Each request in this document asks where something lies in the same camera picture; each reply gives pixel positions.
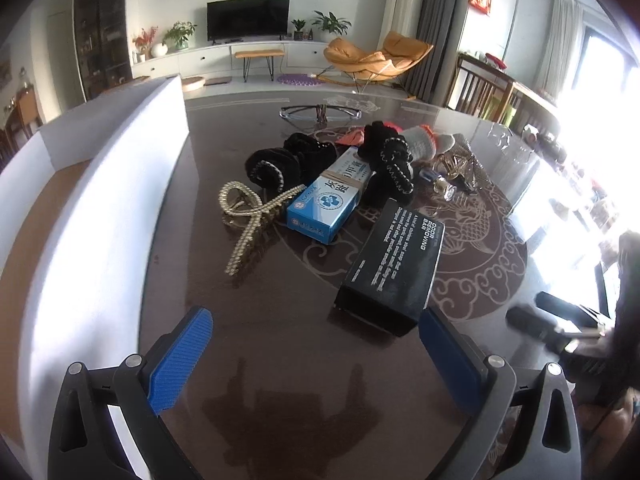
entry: person's hand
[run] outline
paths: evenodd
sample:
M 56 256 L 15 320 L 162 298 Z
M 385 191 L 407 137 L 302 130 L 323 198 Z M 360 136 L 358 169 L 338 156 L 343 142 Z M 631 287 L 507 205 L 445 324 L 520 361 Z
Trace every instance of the person's hand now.
M 634 423 L 634 397 L 635 392 L 629 389 L 622 407 L 609 413 L 596 430 L 593 438 L 599 439 L 599 442 L 584 460 L 584 472 L 587 476 L 603 471 L 620 450 Z M 593 431 L 606 411 L 601 406 L 583 404 L 576 408 L 575 418 L 578 426 Z

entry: dark display cabinet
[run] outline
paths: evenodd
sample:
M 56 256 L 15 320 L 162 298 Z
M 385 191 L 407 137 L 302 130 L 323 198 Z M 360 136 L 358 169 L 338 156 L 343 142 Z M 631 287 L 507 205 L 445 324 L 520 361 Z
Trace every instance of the dark display cabinet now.
M 74 28 L 87 100 L 131 81 L 125 0 L 74 0 Z

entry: orange rocking chair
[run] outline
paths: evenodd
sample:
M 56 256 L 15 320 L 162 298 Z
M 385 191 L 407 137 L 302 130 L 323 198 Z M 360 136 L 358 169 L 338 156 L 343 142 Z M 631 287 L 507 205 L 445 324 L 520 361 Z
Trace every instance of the orange rocking chair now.
M 404 89 L 398 76 L 420 63 L 432 48 L 433 45 L 406 38 L 393 31 L 386 35 L 382 49 L 371 53 L 343 38 L 336 38 L 324 50 L 324 57 L 332 66 L 324 69 L 316 77 L 321 77 L 327 70 L 337 68 L 353 79 L 358 93 L 371 82 L 393 78 L 396 78 Z M 359 80 L 364 81 L 362 87 L 358 85 Z

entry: white tv cabinet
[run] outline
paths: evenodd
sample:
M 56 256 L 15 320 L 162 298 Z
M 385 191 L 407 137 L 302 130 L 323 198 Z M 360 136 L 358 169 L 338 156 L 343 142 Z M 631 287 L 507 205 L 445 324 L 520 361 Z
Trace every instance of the white tv cabinet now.
M 329 66 L 322 53 L 326 45 L 321 41 L 241 41 L 173 52 L 136 63 L 132 65 L 131 71 L 133 77 L 162 77 L 173 74 L 183 77 L 201 75 L 206 78 L 241 76 L 242 60 L 234 57 L 236 52 L 278 48 L 285 54 L 280 60 L 276 59 L 276 74 L 317 73 Z M 266 61 L 252 60 L 251 74 L 261 73 L 269 73 Z

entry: purple rug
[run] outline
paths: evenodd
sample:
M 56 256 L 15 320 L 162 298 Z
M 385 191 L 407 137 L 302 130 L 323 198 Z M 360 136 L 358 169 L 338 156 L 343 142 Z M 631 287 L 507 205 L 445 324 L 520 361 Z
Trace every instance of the purple rug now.
M 322 84 L 322 81 L 318 81 L 318 79 L 309 77 L 306 74 L 282 74 L 279 76 L 278 82 L 295 86 L 316 86 Z

